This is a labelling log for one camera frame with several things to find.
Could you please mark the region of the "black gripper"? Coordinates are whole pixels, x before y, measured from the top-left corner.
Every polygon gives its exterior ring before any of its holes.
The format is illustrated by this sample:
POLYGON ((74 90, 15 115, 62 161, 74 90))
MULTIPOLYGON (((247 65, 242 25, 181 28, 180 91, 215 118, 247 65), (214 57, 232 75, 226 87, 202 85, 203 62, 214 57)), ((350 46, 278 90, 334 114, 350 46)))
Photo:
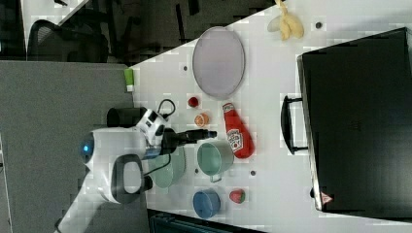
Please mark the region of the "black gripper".
POLYGON ((176 133, 171 128, 166 128, 161 141, 161 154, 171 154, 177 147, 184 146, 189 141, 199 141, 216 138, 218 133, 207 129, 188 130, 185 133, 176 133))

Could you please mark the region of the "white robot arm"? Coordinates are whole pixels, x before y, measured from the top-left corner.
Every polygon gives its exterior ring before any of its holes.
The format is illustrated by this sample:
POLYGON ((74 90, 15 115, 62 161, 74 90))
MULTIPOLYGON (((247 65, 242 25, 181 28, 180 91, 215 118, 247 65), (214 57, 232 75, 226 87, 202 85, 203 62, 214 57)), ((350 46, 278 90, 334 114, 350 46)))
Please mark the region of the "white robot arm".
POLYGON ((176 132, 166 126, 167 118, 144 107, 109 110, 107 126, 90 131, 81 144, 86 176, 53 233, 85 233, 101 205, 138 199, 152 187, 142 161, 217 136, 207 129, 176 132))

